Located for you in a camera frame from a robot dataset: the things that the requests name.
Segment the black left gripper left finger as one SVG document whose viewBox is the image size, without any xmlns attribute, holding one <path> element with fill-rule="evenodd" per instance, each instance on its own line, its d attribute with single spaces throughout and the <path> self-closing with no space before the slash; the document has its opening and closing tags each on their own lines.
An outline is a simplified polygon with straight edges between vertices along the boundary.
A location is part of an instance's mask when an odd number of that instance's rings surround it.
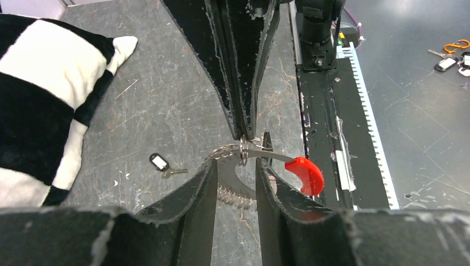
<svg viewBox="0 0 470 266">
<path fill-rule="evenodd" d="M 1 209 L 2 265 L 209 265 L 217 162 L 133 214 L 118 206 Z"/>
</svg>

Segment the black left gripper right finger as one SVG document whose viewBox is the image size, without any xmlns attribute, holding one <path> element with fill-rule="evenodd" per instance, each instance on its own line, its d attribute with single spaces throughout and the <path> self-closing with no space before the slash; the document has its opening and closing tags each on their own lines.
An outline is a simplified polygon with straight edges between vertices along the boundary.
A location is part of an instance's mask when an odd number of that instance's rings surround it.
<svg viewBox="0 0 470 266">
<path fill-rule="evenodd" d="M 256 160 L 264 265 L 468 265 L 469 212 L 329 209 Z"/>
</svg>

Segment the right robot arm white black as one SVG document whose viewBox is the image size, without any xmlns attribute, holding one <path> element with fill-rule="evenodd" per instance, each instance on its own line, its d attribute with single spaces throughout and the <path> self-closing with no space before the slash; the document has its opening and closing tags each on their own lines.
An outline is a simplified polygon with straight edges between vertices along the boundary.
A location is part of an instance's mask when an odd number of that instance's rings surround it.
<svg viewBox="0 0 470 266">
<path fill-rule="evenodd" d="M 331 31 L 344 1 L 296 1 L 306 71 L 335 67 Z M 235 140 L 256 135 L 258 91 L 280 21 L 281 1 L 164 1 L 214 85 Z"/>
</svg>

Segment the metal key organizer red handle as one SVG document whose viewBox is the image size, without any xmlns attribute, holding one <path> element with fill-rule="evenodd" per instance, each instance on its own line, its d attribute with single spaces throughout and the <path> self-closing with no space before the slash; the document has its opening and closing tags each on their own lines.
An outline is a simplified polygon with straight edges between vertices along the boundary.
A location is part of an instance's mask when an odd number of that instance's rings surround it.
<svg viewBox="0 0 470 266">
<path fill-rule="evenodd" d="M 217 161 L 217 199 L 239 209 L 250 209 L 256 202 L 256 191 L 243 183 L 236 173 L 236 166 L 248 158 L 269 158 L 284 162 L 284 168 L 302 182 L 301 193 L 317 196 L 324 189 L 321 170 L 305 157 L 291 158 L 266 150 L 241 148 L 237 144 L 224 145 L 213 150 L 208 159 Z"/>
</svg>

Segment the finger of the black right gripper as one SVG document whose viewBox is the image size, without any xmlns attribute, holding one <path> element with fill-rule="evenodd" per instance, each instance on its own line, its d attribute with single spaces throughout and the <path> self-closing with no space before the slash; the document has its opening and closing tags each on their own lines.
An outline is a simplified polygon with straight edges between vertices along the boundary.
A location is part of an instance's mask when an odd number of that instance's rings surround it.
<svg viewBox="0 0 470 266">
<path fill-rule="evenodd" d="M 229 67 L 222 23 L 218 17 L 218 1 L 163 1 L 180 32 L 212 82 L 230 132 L 235 140 L 242 136 L 236 119 L 234 83 Z"/>
<path fill-rule="evenodd" d="M 221 2 L 227 121 L 235 140 L 255 137 L 258 91 L 279 20 L 279 1 Z"/>
</svg>

